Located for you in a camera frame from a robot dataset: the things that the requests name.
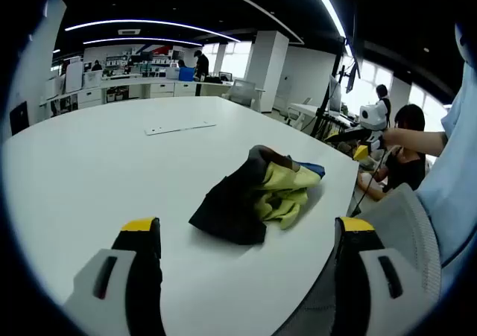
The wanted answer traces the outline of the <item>person's right hand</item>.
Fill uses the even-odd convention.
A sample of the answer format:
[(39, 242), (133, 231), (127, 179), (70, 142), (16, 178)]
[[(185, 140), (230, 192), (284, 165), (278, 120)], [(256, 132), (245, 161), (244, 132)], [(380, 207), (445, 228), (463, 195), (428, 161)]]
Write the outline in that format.
[(382, 133), (382, 135), (380, 137), (380, 141), (381, 141), (381, 147), (383, 149), (389, 150), (392, 147), (397, 145), (396, 138), (395, 138), (394, 135), (395, 135), (395, 129), (394, 128), (386, 129)]

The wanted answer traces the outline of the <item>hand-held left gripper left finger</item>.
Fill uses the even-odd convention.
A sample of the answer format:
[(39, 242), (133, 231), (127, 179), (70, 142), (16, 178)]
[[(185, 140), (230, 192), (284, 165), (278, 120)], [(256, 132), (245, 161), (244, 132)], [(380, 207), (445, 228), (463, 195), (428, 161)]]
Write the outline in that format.
[(159, 218), (125, 224), (75, 275), (63, 309), (87, 335), (164, 335)]

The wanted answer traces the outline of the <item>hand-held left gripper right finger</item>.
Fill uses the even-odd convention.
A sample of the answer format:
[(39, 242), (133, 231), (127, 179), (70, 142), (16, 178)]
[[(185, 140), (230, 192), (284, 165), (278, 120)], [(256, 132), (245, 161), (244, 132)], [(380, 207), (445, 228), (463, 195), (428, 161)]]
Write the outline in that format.
[(440, 274), (386, 248), (358, 218), (335, 220), (333, 335), (407, 335), (433, 309)]

